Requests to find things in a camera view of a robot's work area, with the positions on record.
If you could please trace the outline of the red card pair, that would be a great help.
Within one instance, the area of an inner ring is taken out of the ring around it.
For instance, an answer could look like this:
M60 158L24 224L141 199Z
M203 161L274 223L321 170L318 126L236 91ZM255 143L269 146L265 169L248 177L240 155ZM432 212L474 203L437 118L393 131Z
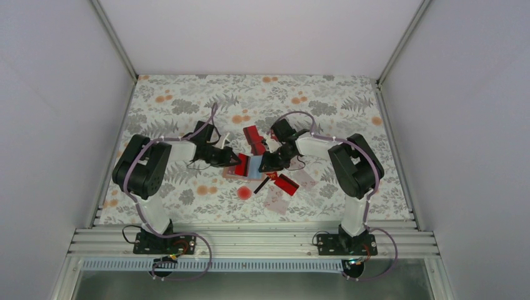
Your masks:
M260 156L267 151L264 145L264 138L259 134L256 126L244 127L242 131L247 143L251 147L252 155Z

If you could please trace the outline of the tan leather card holder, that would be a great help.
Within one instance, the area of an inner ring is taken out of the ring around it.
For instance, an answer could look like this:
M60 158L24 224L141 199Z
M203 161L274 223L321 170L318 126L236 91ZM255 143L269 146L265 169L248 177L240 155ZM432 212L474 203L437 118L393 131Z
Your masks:
M223 178L263 181L267 177L264 172L259 171L263 159L262 156L248 156L240 153L237 157L241 160L241 163L236 166L225 167L222 172Z

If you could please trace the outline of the red card black stripe bottom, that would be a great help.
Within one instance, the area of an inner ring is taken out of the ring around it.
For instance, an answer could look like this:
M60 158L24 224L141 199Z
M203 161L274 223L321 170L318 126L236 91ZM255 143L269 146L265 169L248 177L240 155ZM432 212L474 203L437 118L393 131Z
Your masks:
M247 177L248 172L249 172L248 168L249 168L250 157L245 154L239 153L238 159L240 160L240 162L238 165L236 165L234 173L237 176Z

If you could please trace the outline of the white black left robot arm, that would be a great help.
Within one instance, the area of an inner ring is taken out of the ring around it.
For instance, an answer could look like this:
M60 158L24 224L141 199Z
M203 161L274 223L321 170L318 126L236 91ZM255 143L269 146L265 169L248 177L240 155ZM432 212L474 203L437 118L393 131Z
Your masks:
M220 145L211 140L216 131L213 124L199 121L195 131L183 137L151 139L135 134L112 171L113 183L133 200L141 227L151 234L149 245L158 253L168 252L174 244L174 236L169 232L172 221L159 196L168 163L203 161L214 168L242 163L233 149L224 144L224 136L219 136Z

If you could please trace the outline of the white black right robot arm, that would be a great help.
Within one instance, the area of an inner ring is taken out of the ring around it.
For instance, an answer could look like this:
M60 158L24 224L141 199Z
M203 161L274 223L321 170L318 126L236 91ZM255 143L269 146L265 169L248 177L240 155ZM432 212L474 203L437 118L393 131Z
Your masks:
M308 129L296 132L286 119L278 120L271 129L281 145L274 152L262 155L259 171L282 171L296 156L329 161L346 194L344 217L338 228L339 248L345 254L356 253L368 238L369 201L384 177L384 169L364 137L354 134L341 139L320 136Z

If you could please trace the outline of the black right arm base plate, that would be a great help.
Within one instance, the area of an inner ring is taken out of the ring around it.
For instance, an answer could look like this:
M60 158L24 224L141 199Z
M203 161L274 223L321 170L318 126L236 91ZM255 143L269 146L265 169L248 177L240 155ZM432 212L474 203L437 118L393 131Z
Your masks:
M317 234L315 241L320 256L376 256L377 243L373 234L343 237L339 234Z

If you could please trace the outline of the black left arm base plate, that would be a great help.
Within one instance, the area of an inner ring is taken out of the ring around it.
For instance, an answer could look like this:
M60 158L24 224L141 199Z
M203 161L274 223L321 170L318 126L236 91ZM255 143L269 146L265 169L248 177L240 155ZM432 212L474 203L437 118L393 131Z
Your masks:
M132 252L134 254L192 255L194 254L195 245L195 236L180 235L172 238L161 238L141 231L136 234Z

